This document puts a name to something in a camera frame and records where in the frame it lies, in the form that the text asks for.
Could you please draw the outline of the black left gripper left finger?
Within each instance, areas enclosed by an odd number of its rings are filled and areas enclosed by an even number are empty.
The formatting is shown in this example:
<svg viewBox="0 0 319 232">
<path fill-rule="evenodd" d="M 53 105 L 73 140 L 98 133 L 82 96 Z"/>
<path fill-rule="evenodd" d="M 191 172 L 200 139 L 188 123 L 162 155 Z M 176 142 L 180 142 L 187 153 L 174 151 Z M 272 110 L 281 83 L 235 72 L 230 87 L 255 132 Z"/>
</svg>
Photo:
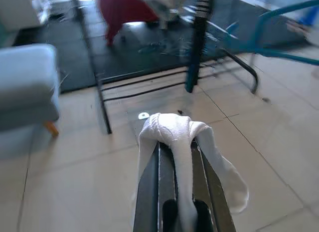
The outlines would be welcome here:
<svg viewBox="0 0 319 232">
<path fill-rule="evenodd" d="M 133 231 L 171 232 L 175 220 L 173 157 L 168 146 L 157 143 L 138 184 Z"/>
</svg>

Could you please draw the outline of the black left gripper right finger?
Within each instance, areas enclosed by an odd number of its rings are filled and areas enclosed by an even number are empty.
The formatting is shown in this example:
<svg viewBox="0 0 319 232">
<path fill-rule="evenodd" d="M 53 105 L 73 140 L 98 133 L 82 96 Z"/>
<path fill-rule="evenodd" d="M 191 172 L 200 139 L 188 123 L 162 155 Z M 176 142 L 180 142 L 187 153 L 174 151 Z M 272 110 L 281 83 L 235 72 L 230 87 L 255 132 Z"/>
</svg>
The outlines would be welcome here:
<svg viewBox="0 0 319 232">
<path fill-rule="evenodd" d="M 234 232 L 236 228 L 220 179 L 201 151 L 192 141 L 193 198 L 197 209 L 197 232 Z"/>
</svg>

